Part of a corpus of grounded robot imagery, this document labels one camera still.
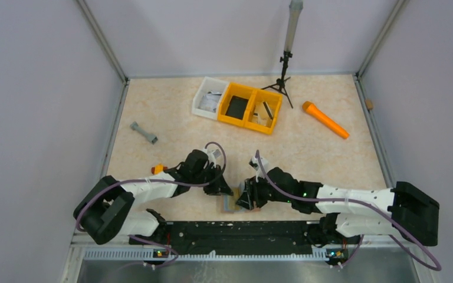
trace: metal frame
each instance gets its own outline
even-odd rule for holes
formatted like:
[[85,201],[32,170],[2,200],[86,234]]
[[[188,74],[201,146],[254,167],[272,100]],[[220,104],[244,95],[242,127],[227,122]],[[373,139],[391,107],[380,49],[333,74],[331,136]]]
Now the metal frame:
[[[108,169],[108,164],[110,160],[110,156],[112,153],[115,137],[117,134],[117,129],[119,127],[119,122],[120,118],[122,115],[122,110],[124,106],[124,102],[127,96],[127,91],[129,88],[129,79],[125,75],[121,65],[119,64],[114,52],[110,48],[110,45],[108,41],[106,40],[101,28],[99,27],[96,19],[94,18],[93,14],[91,13],[90,8],[86,4],[85,0],[75,0],[75,2],[78,4],[79,9],[83,13],[83,16],[85,17],[87,24],[91,28],[93,35],[97,39],[98,43],[100,44],[101,49],[105,53],[107,59],[109,60],[110,64],[116,71],[117,75],[121,79],[122,82],[124,82],[124,88],[121,94],[121,98],[119,101],[119,105],[117,106],[117,111],[116,111],[116,116],[114,119],[114,124],[112,125],[112,131],[111,131],[111,136],[109,140],[109,144],[107,146],[107,151],[106,154],[104,155],[103,159],[103,165],[100,170],[100,176],[104,176],[107,173]],[[362,109],[364,111],[364,115],[366,118],[367,126],[369,127],[369,131],[371,134],[372,142],[374,144],[377,158],[380,163],[380,167],[383,172],[383,177],[385,179],[385,183],[387,186],[393,186],[394,182],[396,180],[395,174],[393,172],[392,166],[389,162],[389,158],[387,155],[387,152],[385,150],[385,147],[383,145],[383,141],[380,135],[380,131],[378,129],[378,124],[376,122],[376,119],[374,117],[374,113],[372,110],[367,110],[365,106],[365,100],[367,99],[367,95],[365,92],[365,89],[363,87],[363,77],[366,74],[370,63],[373,61],[376,53],[378,50],[381,48],[384,40],[388,37],[388,34],[391,30],[391,27],[393,24],[396,22],[399,14],[403,11],[405,8],[406,4],[408,3],[408,0],[398,0],[396,5],[394,6],[392,12],[390,13],[387,21],[385,22],[383,28],[381,29],[379,35],[377,36],[375,42],[371,46],[371,49],[369,50],[365,60],[361,64],[358,72],[354,74],[354,83],[357,88],[357,93],[359,95],[359,100],[360,104],[362,106]],[[125,247],[127,248],[127,237],[116,237],[114,238],[111,242],[110,245],[107,245],[109,248],[117,248],[117,247]],[[404,241],[404,244],[410,248],[410,250],[421,258],[422,260],[428,260],[428,257],[424,255],[424,253],[417,247],[413,246],[413,244]],[[80,270],[81,270],[81,265],[82,261],[84,259],[84,256],[86,254],[86,251],[92,249],[95,245],[93,240],[86,234],[84,233],[77,233],[74,234],[70,250],[68,253],[68,258],[64,266],[64,271],[63,271],[63,276],[61,282],[65,283],[72,283],[72,282],[77,282]],[[390,239],[388,236],[366,236],[364,238],[364,248],[384,248],[384,247],[394,247],[396,246],[396,243],[394,243],[393,240]],[[429,270],[422,266],[421,264],[413,261],[415,271],[418,274],[419,282],[421,283],[441,283],[441,279],[438,275],[437,272],[434,272],[432,270]]]

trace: gray tool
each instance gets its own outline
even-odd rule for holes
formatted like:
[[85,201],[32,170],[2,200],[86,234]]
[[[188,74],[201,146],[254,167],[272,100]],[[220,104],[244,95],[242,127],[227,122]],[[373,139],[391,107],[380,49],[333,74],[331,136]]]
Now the gray tool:
[[142,136],[144,136],[145,138],[147,138],[147,140],[148,140],[151,144],[154,144],[154,143],[156,143],[156,142],[158,141],[157,136],[155,136],[154,134],[147,133],[145,130],[143,130],[142,128],[140,128],[140,126],[138,126],[138,123],[137,123],[137,122],[133,122],[129,127],[130,127],[132,130],[137,131],[138,133],[142,134]]

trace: tabletop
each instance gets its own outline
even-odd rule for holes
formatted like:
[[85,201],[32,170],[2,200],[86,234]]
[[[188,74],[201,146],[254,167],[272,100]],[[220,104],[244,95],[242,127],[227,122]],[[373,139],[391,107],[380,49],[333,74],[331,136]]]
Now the tabletop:
[[[265,87],[276,77],[218,79]],[[192,99],[202,80],[203,77],[130,80],[107,174],[117,180],[148,177],[158,163],[174,167],[193,149],[215,141],[225,149],[224,177],[232,187],[254,176],[248,162],[257,149],[271,166],[280,167],[298,180],[350,189],[386,187],[352,75],[292,76],[286,89],[294,109],[284,97],[272,135],[193,115]],[[350,137],[342,139],[306,114],[301,108],[305,101],[313,102]],[[157,135],[159,141],[151,144],[131,130],[129,125],[134,121]],[[156,199],[133,209],[152,208],[167,221],[290,221],[321,217],[293,210],[290,203],[269,202],[260,211],[242,213],[225,213],[222,207],[221,196],[208,196],[201,188],[191,188],[175,198]]]

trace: gray wall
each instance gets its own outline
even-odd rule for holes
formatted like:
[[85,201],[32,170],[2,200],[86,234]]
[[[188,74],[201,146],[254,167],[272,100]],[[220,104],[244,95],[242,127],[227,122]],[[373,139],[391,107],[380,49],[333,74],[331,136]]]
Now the gray wall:
[[[129,77],[279,73],[290,0],[87,0]],[[358,70],[396,0],[304,2],[291,73]]]
[[122,85],[74,1],[0,1],[0,282],[57,282]]
[[432,250],[453,282],[453,1],[410,1],[365,87],[397,179],[440,202]]

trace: orange handle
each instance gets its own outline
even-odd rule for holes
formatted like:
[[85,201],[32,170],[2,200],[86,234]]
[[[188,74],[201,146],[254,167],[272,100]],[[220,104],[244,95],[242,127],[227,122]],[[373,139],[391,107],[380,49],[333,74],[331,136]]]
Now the orange handle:
[[322,124],[326,125],[328,128],[330,128],[333,132],[335,132],[338,136],[346,139],[350,136],[350,134],[345,131],[343,128],[341,128],[340,125],[336,124],[331,118],[327,117],[324,113],[322,113],[315,104],[306,101],[303,103],[303,110],[315,117],[319,122]]

